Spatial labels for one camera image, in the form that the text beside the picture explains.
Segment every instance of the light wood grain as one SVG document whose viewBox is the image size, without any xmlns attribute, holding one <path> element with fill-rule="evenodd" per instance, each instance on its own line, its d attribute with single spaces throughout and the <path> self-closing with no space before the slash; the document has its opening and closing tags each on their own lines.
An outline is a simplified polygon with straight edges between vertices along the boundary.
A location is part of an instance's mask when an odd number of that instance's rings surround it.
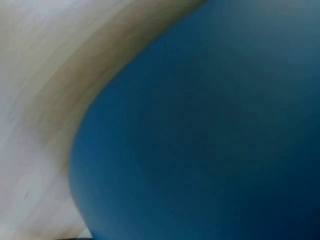
<svg viewBox="0 0 320 240">
<path fill-rule="evenodd" d="M 67 172 L 86 109 L 141 49 L 201 2 L 0 2 L 1 240 L 83 231 Z"/>
</svg>

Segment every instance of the blue object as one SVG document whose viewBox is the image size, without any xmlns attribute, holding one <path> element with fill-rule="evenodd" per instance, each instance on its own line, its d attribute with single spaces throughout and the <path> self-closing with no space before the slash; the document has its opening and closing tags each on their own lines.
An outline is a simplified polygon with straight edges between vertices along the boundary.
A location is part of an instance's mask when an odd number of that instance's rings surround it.
<svg viewBox="0 0 320 240">
<path fill-rule="evenodd" d="M 69 171 L 95 240 L 320 239 L 319 13 L 208 1 L 108 84 Z"/>
</svg>

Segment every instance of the beige surface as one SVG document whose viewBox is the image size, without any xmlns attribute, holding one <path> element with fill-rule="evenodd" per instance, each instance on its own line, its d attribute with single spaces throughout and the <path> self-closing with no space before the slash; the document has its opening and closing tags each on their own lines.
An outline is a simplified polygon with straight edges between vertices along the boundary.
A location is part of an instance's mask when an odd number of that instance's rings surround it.
<svg viewBox="0 0 320 240">
<path fill-rule="evenodd" d="M 200 2 L 0 1 L 0 240 L 83 231 L 66 177 L 85 110 L 119 69 Z"/>
</svg>

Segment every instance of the blue fabric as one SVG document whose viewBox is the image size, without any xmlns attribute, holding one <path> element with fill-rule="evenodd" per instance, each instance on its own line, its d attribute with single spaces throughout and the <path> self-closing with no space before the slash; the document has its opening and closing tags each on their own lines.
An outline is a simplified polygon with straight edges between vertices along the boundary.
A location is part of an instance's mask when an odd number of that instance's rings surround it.
<svg viewBox="0 0 320 240">
<path fill-rule="evenodd" d="M 108 84 L 69 172 L 96 240 L 320 239 L 319 13 L 208 1 Z"/>
</svg>

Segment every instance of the blue curved surface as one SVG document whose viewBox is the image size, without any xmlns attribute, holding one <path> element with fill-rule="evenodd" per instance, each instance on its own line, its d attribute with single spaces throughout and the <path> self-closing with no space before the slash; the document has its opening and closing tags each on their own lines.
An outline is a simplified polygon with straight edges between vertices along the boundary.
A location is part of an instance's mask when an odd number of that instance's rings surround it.
<svg viewBox="0 0 320 240">
<path fill-rule="evenodd" d="M 108 84 L 69 170 L 96 240 L 320 239 L 319 13 L 208 1 Z"/>
</svg>

